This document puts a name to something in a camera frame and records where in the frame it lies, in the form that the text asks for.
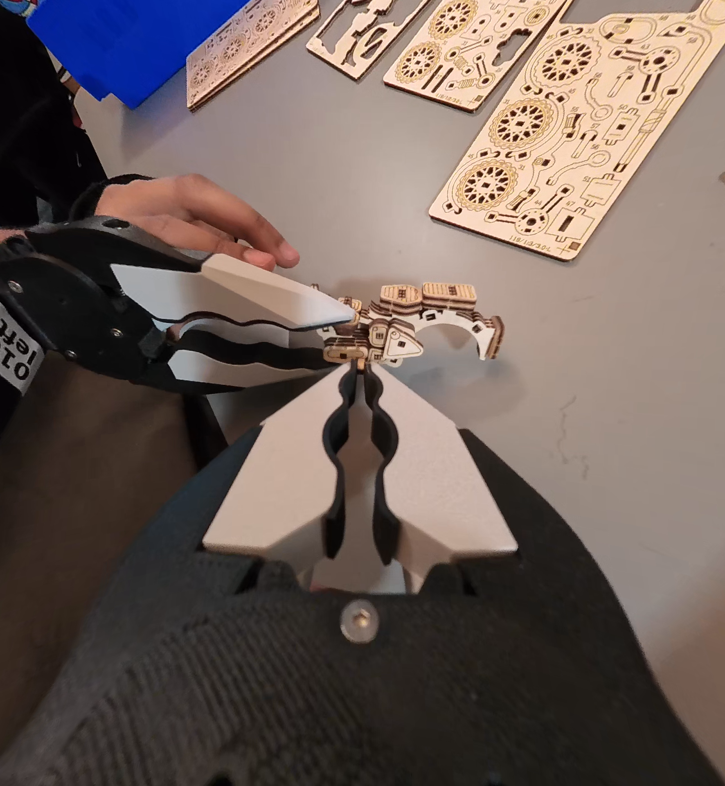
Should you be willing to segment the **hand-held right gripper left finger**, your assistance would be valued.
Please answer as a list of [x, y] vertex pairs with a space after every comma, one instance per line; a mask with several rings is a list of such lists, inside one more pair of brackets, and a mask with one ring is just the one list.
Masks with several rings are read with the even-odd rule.
[[344, 536], [338, 449], [355, 369], [338, 368], [261, 423], [202, 544], [265, 560], [336, 556]]

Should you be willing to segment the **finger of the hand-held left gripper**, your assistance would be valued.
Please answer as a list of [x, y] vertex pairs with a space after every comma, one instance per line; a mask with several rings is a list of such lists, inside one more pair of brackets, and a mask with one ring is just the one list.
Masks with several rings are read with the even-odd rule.
[[313, 331], [166, 329], [177, 380], [221, 388], [255, 388], [334, 370]]
[[178, 256], [187, 270], [120, 262], [110, 266], [123, 293], [156, 322], [177, 325], [205, 317], [308, 330], [343, 325], [355, 316], [354, 309], [326, 293], [233, 257]]

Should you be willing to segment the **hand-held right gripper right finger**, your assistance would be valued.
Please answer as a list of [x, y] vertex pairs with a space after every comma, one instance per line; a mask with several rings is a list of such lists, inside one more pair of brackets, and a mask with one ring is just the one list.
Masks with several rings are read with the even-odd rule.
[[380, 366], [367, 368], [364, 384], [383, 457], [374, 492], [382, 562], [514, 553], [516, 540], [455, 423]]

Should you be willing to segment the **wooden model assembly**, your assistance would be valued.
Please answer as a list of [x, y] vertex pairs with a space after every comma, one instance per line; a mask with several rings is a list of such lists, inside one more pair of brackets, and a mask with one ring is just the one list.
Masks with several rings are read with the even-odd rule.
[[367, 307], [360, 300], [341, 298], [355, 315], [348, 323], [318, 329], [323, 358], [339, 364], [355, 361], [359, 369], [363, 365], [398, 367], [405, 359], [423, 354], [419, 331], [449, 325], [475, 338], [480, 360], [495, 359], [504, 324], [498, 316], [485, 318], [475, 309], [476, 300], [471, 285], [439, 282], [426, 282], [420, 288], [385, 285], [379, 299]]

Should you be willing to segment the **person's left forearm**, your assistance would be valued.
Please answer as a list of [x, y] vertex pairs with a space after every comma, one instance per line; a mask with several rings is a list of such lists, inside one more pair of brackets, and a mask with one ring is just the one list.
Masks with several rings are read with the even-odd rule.
[[91, 219], [95, 216], [95, 211], [103, 192], [113, 185], [128, 185], [132, 182], [150, 182], [152, 180], [154, 180], [154, 178], [151, 176], [130, 173], [120, 174], [101, 182], [95, 182], [83, 191], [73, 202], [66, 221], [82, 221]]

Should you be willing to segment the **grey desk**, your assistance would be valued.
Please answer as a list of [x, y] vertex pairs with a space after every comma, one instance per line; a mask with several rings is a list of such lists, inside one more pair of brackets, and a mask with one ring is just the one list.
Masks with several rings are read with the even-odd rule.
[[400, 377], [574, 527], [725, 777], [725, 47], [570, 265], [431, 221], [478, 115], [354, 83], [304, 34], [193, 114], [179, 72], [82, 114], [110, 173], [203, 174], [299, 250], [297, 277], [364, 300], [473, 283], [505, 342], [426, 332]]

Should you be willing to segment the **person's left hand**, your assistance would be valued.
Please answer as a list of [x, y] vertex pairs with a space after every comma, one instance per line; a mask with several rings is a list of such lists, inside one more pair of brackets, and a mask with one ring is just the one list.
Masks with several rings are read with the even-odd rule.
[[297, 250], [258, 211], [199, 174], [110, 185], [95, 214], [127, 221], [175, 248], [220, 253], [264, 270], [299, 262]]

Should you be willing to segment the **dark cloth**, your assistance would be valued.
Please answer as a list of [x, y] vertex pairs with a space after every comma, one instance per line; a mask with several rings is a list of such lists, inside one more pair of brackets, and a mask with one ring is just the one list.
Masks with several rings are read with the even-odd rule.
[[22, 16], [0, 4], [0, 227], [65, 221], [106, 172], [81, 126], [73, 94]]

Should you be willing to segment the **stack of wooden sheets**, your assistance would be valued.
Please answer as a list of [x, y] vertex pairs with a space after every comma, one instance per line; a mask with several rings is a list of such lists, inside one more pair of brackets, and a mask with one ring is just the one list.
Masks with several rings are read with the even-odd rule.
[[197, 110], [319, 15], [318, 1], [248, 2], [188, 56], [188, 110]]

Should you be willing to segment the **blue plastic bin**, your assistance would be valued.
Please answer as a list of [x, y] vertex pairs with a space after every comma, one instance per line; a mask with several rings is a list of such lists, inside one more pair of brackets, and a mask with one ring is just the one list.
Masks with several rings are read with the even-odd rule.
[[47, 1], [27, 20], [93, 97], [136, 108], [244, 1]]

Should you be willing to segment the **wooden parts sheet large cutouts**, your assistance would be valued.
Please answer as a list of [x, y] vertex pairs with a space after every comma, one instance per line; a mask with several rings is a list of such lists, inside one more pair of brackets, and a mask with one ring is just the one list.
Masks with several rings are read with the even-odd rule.
[[[306, 49], [350, 79], [359, 81], [423, 12], [429, 1], [417, 2], [399, 23], [387, 20], [396, 4], [396, 1], [343, 1], [309, 39]], [[328, 45], [326, 34], [348, 9], [355, 10], [354, 16], [338, 41]]]

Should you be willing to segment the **wooden parts sheet with springs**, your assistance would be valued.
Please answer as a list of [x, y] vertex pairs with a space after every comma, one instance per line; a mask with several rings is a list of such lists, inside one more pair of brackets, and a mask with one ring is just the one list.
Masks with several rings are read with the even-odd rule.
[[475, 113], [570, 1], [441, 2], [384, 84]]

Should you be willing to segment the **wooden parts sheet three wheels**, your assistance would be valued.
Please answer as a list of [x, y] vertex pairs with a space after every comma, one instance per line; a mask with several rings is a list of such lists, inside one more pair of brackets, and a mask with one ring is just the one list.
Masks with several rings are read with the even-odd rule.
[[725, 44], [725, 1], [554, 21], [432, 219], [572, 261]]

